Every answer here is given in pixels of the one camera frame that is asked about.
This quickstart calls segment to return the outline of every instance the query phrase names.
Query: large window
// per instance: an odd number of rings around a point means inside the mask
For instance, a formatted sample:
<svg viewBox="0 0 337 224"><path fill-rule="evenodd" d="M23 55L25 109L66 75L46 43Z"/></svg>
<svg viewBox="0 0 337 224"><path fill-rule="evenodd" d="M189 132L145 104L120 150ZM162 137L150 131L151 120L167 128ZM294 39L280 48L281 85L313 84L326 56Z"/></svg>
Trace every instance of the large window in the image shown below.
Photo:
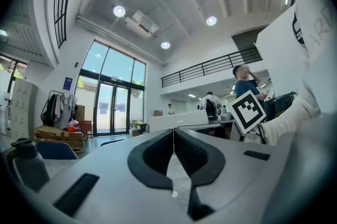
<svg viewBox="0 0 337 224"><path fill-rule="evenodd" d="M146 65L94 42L83 62L75 95L96 135L128 133L143 122Z"/></svg>
<svg viewBox="0 0 337 224"><path fill-rule="evenodd" d="M27 64L0 55L0 91L9 93L12 99L16 79L23 79L26 74Z"/></svg>

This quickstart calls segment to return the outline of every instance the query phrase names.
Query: man in blue shirt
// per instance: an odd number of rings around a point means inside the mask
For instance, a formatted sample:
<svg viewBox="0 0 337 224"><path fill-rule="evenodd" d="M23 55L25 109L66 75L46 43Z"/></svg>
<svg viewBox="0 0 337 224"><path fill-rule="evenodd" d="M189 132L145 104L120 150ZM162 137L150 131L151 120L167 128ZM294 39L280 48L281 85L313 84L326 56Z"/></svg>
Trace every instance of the man in blue shirt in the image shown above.
<svg viewBox="0 0 337 224"><path fill-rule="evenodd" d="M233 74L235 78L237 78L237 82L234 89L237 98L243 95L245 92L251 90L258 101L263 102L265 100L267 95L260 93L257 89L257 85L261 82L261 79L255 73L251 72L248 66L246 65L236 66L233 69ZM249 74L254 79L247 81Z"/></svg>

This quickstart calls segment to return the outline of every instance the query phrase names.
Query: person in white shirt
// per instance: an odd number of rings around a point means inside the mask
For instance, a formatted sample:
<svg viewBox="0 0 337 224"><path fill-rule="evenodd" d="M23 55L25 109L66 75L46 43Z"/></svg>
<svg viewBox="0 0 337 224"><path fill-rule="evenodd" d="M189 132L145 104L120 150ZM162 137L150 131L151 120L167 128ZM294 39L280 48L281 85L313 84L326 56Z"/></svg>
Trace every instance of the person in white shirt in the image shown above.
<svg viewBox="0 0 337 224"><path fill-rule="evenodd" d="M173 110L172 110L172 105L171 104L169 104L168 105L168 112L167 112L168 114L176 114Z"/></svg>
<svg viewBox="0 0 337 224"><path fill-rule="evenodd" d="M292 34L294 47L300 50L299 93L283 114L261 124L267 144L275 145L280 135L296 131L304 121L320 115L320 107L305 77L310 73L315 61L322 60L320 56L323 52L335 45L336 22L336 9L331 0L296 0L294 19L289 22L288 31L284 34ZM251 134L249 138L250 142L260 142L256 135Z"/></svg>
<svg viewBox="0 0 337 224"><path fill-rule="evenodd" d="M207 100L210 100L214 104L214 107L216 109L220 109L222 107L219 98L216 95L213 95L212 92L208 92L207 96L204 96L200 100L199 110L205 110L206 109Z"/></svg>

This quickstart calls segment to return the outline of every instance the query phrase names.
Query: water bottle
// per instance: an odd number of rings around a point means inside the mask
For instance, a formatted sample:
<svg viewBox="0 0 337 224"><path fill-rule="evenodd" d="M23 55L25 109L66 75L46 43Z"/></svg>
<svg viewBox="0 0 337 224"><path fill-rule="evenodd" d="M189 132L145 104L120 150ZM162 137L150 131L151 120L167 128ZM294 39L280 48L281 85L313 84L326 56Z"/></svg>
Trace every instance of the water bottle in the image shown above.
<svg viewBox="0 0 337 224"><path fill-rule="evenodd" d="M7 163L14 179L38 192L49 181L42 156L31 139L18 139L11 143L14 150L7 154Z"/></svg>

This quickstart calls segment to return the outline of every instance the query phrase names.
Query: glass door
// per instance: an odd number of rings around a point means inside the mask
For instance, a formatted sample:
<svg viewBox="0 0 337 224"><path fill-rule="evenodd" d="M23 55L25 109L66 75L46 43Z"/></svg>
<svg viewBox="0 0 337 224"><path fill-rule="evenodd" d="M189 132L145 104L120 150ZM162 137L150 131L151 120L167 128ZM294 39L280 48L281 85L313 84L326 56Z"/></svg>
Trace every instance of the glass door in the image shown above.
<svg viewBox="0 0 337 224"><path fill-rule="evenodd" d="M129 130L129 89L99 82L94 109L94 134L109 136Z"/></svg>

